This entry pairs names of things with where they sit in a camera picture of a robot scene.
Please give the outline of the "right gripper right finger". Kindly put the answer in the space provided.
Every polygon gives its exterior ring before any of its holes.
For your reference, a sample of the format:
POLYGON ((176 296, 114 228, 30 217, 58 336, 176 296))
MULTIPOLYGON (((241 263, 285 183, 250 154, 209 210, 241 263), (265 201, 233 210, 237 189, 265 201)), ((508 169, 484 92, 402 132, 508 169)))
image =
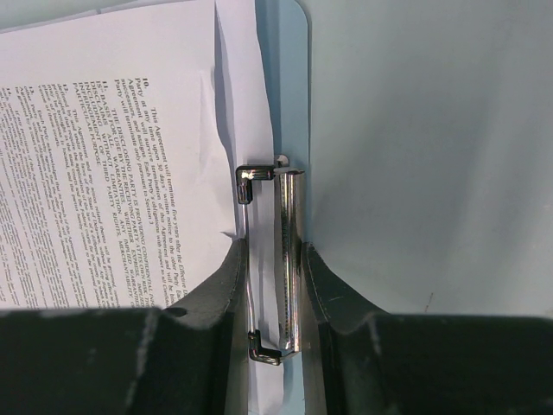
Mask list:
POLYGON ((549 414, 552 321, 391 314, 302 247, 308 414, 549 414))

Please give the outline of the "printed paper sheet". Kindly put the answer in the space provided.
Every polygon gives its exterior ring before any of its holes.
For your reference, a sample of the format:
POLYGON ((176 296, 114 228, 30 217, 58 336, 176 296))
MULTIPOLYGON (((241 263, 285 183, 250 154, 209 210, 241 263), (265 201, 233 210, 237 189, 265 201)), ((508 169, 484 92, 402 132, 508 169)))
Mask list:
MULTIPOLYGON (((257 38, 255 3, 218 1, 221 69, 226 133, 233 163, 271 164, 274 161, 270 109, 257 38)), ((251 298, 254 326, 263 346, 276 349, 280 334, 275 289, 274 184, 256 182, 248 207, 251 298)))

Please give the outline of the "white paper sheet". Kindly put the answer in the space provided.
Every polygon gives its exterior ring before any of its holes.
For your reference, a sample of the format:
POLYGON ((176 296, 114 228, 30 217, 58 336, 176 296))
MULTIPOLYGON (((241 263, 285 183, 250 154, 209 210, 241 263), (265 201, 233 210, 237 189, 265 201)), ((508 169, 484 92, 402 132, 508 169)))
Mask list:
POLYGON ((1 306, 168 307, 235 227, 211 1, 1 36, 1 306))

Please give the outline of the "light blue clipboard folder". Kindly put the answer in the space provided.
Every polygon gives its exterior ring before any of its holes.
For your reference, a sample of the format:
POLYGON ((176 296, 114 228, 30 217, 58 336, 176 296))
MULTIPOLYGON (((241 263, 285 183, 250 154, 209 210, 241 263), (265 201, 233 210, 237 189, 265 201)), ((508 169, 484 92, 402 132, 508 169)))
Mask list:
MULTIPOLYGON (((264 65, 275 156, 309 167, 308 19, 296 1, 257 1, 257 34, 264 65)), ((255 366, 256 414, 302 414, 302 357, 255 366)))

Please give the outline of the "metal clipboard clip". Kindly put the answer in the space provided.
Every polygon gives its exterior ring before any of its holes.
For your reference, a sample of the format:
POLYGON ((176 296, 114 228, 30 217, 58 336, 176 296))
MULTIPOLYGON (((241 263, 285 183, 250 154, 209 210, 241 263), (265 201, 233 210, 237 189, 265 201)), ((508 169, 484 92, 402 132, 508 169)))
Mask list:
POLYGON ((280 341, 277 349, 262 344, 256 328, 251 289, 250 256, 245 256, 245 296, 247 304, 248 354, 251 360, 278 366, 301 351, 301 251, 304 239, 306 171, 289 165, 285 155, 273 164, 245 164, 236 168, 236 198, 241 207, 243 235, 249 238, 247 207, 254 200, 253 183, 273 181, 276 225, 276 302, 280 341))

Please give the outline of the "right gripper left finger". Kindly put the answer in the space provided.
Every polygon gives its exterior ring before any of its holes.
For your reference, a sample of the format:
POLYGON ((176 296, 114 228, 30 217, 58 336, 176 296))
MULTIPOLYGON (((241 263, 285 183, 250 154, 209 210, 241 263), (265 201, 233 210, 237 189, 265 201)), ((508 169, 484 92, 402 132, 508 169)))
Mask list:
POLYGON ((4 414, 244 414, 247 245, 160 310, 5 310, 4 414))

